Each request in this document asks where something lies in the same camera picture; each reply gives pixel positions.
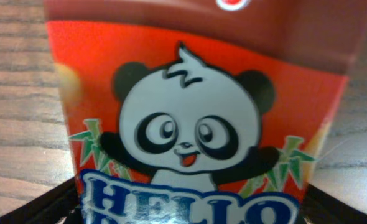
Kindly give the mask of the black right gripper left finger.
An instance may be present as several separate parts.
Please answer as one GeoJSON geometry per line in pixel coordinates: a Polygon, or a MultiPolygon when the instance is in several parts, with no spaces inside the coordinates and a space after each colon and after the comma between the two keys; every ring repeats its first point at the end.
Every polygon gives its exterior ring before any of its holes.
{"type": "Polygon", "coordinates": [[[2,223],[69,223],[82,224],[75,178],[0,217],[2,223]]]}

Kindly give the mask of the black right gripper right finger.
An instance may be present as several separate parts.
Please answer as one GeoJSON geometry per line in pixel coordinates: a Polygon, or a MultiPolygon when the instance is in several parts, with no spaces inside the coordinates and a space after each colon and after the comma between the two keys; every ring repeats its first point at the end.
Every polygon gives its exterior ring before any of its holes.
{"type": "Polygon", "coordinates": [[[309,184],[297,224],[367,224],[367,214],[309,184]]]}

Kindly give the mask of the red Hello Panda box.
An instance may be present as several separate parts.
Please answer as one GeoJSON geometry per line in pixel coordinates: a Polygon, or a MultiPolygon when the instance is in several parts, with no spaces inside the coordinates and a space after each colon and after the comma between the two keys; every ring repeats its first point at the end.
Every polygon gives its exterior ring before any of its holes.
{"type": "Polygon", "coordinates": [[[303,223],[367,0],[45,1],[69,223],[303,223]]]}

